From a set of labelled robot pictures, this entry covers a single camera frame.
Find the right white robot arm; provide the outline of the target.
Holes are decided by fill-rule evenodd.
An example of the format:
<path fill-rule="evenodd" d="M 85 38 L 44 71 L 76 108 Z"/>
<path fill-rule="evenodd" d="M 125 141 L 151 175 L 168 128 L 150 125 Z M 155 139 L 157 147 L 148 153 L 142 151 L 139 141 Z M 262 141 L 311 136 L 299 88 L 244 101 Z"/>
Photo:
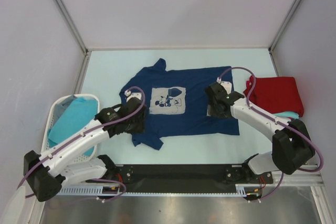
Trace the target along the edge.
<path fill-rule="evenodd" d="M 205 93 L 210 116 L 241 120 L 271 141 L 270 152 L 244 161 L 242 176 L 245 181 L 254 183 L 261 174 L 278 170 L 291 175 L 314 157 L 316 151 L 301 120 L 274 116 L 236 91 L 227 93 L 217 82 L 205 88 Z"/>

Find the navy blue t shirt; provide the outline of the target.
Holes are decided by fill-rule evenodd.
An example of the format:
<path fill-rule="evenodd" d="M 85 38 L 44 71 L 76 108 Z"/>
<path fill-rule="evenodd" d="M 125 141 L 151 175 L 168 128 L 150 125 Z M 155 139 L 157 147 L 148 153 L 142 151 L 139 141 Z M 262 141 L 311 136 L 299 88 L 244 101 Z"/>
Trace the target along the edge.
<path fill-rule="evenodd" d="M 239 135 L 237 119 L 220 119 L 207 115 L 208 97 L 205 88 L 222 73 L 223 80 L 232 82 L 228 67 L 166 70 L 166 61 L 159 59 L 153 66 L 142 68 L 121 89 L 119 96 L 126 102 L 128 88 L 139 87 L 145 94 L 148 114 L 144 133 L 133 134 L 134 146 L 145 144 L 155 150 L 169 136 L 226 134 Z"/>

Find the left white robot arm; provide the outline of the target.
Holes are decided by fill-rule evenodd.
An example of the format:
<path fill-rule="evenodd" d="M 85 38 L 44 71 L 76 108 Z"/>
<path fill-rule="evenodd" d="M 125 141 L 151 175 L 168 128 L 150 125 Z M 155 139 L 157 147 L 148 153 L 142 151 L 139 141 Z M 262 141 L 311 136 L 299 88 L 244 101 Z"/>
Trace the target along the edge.
<path fill-rule="evenodd" d="M 144 99 L 131 97 L 125 104 L 104 108 L 78 133 L 44 152 L 24 156 L 24 178 L 39 202 L 48 201 L 62 188 L 87 181 L 112 181 L 118 168 L 108 155 L 88 161 L 75 159 L 99 143 L 122 133 L 144 132 Z"/>

